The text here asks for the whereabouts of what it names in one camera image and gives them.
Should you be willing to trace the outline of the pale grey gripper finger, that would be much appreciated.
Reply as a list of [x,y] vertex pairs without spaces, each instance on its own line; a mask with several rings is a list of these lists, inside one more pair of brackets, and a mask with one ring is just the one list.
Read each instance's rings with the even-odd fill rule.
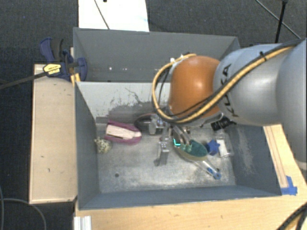
[[156,159],[153,161],[155,166],[159,166],[160,165],[162,150],[163,149],[162,149],[161,142],[158,142],[157,156],[156,156]]
[[161,164],[162,165],[167,164],[169,152],[170,152],[170,148],[169,148],[168,143],[162,142],[162,144],[161,144]]

